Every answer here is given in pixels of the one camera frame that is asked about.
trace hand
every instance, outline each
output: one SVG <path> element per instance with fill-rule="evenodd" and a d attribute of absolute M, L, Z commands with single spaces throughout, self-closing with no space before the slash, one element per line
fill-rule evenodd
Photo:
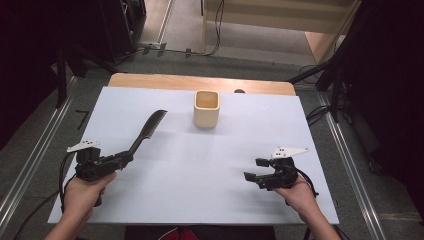
<path fill-rule="evenodd" d="M 310 214 L 320 212 L 318 204 L 312 193 L 309 183 L 298 176 L 294 185 L 290 188 L 275 188 L 274 191 L 286 199 L 287 203 L 299 214 L 305 221 Z"/>
<path fill-rule="evenodd" d="M 87 182 L 80 178 L 73 178 L 65 192 L 64 215 L 79 215 L 88 220 L 93 212 L 94 204 L 100 195 L 105 192 L 106 185 L 116 178 L 116 173 L 107 175 L 97 181 Z"/>

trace human hand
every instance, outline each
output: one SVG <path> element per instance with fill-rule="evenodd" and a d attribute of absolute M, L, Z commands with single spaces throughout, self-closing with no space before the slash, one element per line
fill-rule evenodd
<path fill-rule="evenodd" d="M 112 173 L 94 182 L 73 178 L 66 188 L 63 215 L 72 215 L 87 221 L 91 217 L 97 198 L 104 194 L 106 185 L 112 182 L 116 175 Z"/>
<path fill-rule="evenodd" d="M 311 214 L 321 212 L 309 183 L 302 176 L 297 177 L 291 188 L 275 188 L 274 191 L 286 199 L 303 221 Z"/>

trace white table surface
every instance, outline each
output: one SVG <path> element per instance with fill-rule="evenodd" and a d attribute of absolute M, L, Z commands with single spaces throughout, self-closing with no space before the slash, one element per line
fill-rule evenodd
<path fill-rule="evenodd" d="M 317 202 L 331 224 L 339 220 L 305 115 L 296 96 L 221 93 L 218 125 L 193 124 L 194 91 L 105 87 L 82 140 L 100 142 L 101 156 L 128 150 L 148 117 L 168 113 L 108 185 L 91 223 L 271 225 L 302 223 L 273 191 L 243 172 L 273 173 L 256 158 L 277 147 L 307 147 L 293 157 L 312 179 Z M 73 160 L 67 178 L 75 173 Z M 60 219 L 60 200 L 49 223 Z"/>

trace cup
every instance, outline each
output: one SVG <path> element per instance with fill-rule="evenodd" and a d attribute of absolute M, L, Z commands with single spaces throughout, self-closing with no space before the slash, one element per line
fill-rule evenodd
<path fill-rule="evenodd" d="M 213 91 L 198 91 L 194 97 L 194 125 L 213 128 L 218 123 L 219 94 Z"/>

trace gray floor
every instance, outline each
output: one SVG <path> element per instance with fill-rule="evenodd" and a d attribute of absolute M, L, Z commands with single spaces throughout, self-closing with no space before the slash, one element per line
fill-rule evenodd
<path fill-rule="evenodd" d="M 182 0 L 175 0 L 174 2 L 169 24 L 163 39 L 163 42 L 167 42 L 168 49 L 195 49 L 196 43 L 190 40 L 194 37 L 188 34 L 190 31 L 183 32 L 179 30 L 178 26 L 172 26 L 172 23 L 180 23 L 182 21 L 172 20 L 175 17 L 182 16 L 181 14 L 176 14 L 179 11 L 183 11 L 181 8 L 184 8 L 184 10 L 191 9 L 190 11 L 193 14 L 199 14 L 200 18 L 200 3 L 196 0 L 188 1 L 190 3 L 184 6 L 181 6 L 182 3 L 185 3 Z M 236 31 L 237 26 L 230 26 L 228 28 L 232 27 Z M 190 29 L 186 24 L 184 24 L 184 28 Z M 245 27 L 241 31 L 251 34 L 249 29 Z M 265 29 L 264 31 L 269 31 L 268 34 L 273 32 L 270 29 Z M 287 39 L 291 39 L 289 32 L 285 33 L 288 34 L 285 36 Z M 297 45 L 289 46 L 288 44 L 287 46 L 278 46 L 280 49 L 291 49 L 293 51 L 282 50 L 285 53 L 279 55 L 277 58 L 274 58 L 275 56 L 272 54 L 270 57 L 267 57 L 268 55 L 266 54 L 267 52 L 272 52 L 275 49 L 273 47 L 275 45 L 268 43 L 263 45 L 252 44 L 255 41 L 261 43 L 263 41 L 263 39 L 255 40 L 252 36 L 236 41 L 239 46 L 244 46 L 243 48 L 245 49 L 252 48 L 253 50 L 251 51 L 255 52 L 255 54 L 246 57 L 242 51 L 244 50 L 243 48 L 233 47 L 230 42 L 227 42 L 231 41 L 230 36 L 232 36 L 228 35 L 223 38 L 223 47 L 215 57 L 193 56 L 186 59 L 183 55 L 176 53 L 166 53 L 162 57 L 157 57 L 156 53 L 151 52 L 144 56 L 136 55 L 130 57 L 118 68 L 120 71 L 131 73 L 201 75 L 269 81 L 286 80 L 295 76 L 302 66 L 311 64 L 312 60 L 312 56 L 308 53 L 309 50 L 305 47 L 306 39 L 303 39 L 299 32 L 292 33 L 294 34 L 293 39 L 296 39 L 296 41 L 290 40 L 283 43 L 296 43 Z M 213 41 L 213 39 L 208 40 L 210 46 L 213 46 Z M 261 45 L 259 50 L 253 48 L 256 45 Z M 17 206 L 1 239 L 13 239 L 13 235 L 28 213 L 39 202 L 44 200 L 45 197 L 57 189 L 58 169 L 61 158 L 64 156 L 64 151 L 68 146 L 79 142 L 84 131 L 84 127 L 81 130 L 77 130 L 83 116 L 75 111 L 91 111 L 94 108 L 101 88 L 107 85 L 109 78 L 110 75 L 104 70 L 93 69 L 89 71 L 86 78 L 78 79 L 78 86 L 74 93 L 75 97 L 65 118 L 57 129 L 50 146 L 47 148 L 38 166 L 37 172 L 24 197 Z M 311 77 L 307 81 L 315 80 L 314 77 Z M 305 115 L 316 106 L 319 106 L 318 95 L 310 85 L 306 83 L 296 85 L 296 92 L 301 99 Z M 2 199 L 12 187 L 20 169 L 27 161 L 39 136 L 52 116 L 55 100 L 56 95 L 53 93 L 39 106 L 14 135 L 9 144 L 0 152 L 0 159 L 2 159 L 0 161 L 0 176 L 3 180 L 0 185 L 0 197 Z M 357 139 L 356 133 L 344 121 L 341 121 L 340 126 L 365 183 L 367 192 L 380 217 L 387 239 L 423 239 L 424 228 L 419 225 L 420 218 L 404 187 L 389 176 L 372 174 L 368 169 L 367 156 Z M 314 138 L 330 192 L 340 218 L 340 228 L 350 239 L 371 239 L 369 229 L 367 228 L 327 121 L 322 119 L 313 125 L 311 127 L 311 134 Z M 52 227 L 46 223 L 51 207 L 52 205 L 48 204 L 37 212 L 25 228 L 21 239 L 41 239 L 45 236 Z M 305 231 L 305 226 L 275 226 L 275 230 L 277 239 L 301 239 Z M 123 239 L 124 226 L 88 225 L 81 236 L 89 239 Z"/>

